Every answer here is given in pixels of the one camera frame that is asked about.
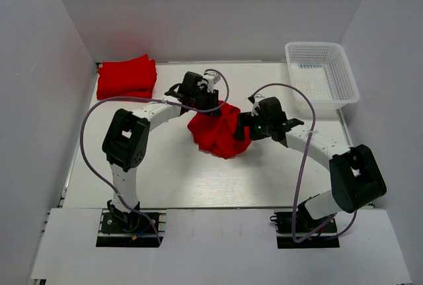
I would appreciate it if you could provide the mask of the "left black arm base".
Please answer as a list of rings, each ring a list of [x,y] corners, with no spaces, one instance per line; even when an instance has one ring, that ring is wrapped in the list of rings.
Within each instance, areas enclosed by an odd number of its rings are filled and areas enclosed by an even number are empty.
[[[116,210],[112,201],[102,210],[96,247],[158,248],[165,236],[166,212],[146,211],[147,216]]]

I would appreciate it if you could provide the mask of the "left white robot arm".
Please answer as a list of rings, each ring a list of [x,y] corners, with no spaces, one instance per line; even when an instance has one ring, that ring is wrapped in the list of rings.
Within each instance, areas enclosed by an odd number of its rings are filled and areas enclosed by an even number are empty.
[[[221,114],[215,84],[222,79],[222,74],[214,69],[207,69],[202,75],[188,71],[182,82],[169,88],[162,99],[150,101],[135,111],[120,109],[115,112],[102,151],[109,162],[116,189],[113,199],[108,202],[108,210],[124,231],[133,231],[139,225],[136,173],[146,155],[149,133],[189,110]]]

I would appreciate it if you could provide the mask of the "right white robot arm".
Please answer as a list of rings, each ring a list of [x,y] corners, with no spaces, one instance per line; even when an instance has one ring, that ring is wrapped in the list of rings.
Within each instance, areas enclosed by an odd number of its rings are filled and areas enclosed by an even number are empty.
[[[271,138],[286,148],[306,153],[330,174],[330,190],[310,197],[295,208],[296,222],[314,231],[331,215],[354,213],[387,193],[372,150],[350,147],[313,133],[303,121],[287,118],[276,97],[249,97],[250,112],[239,114],[235,139],[243,142]]]

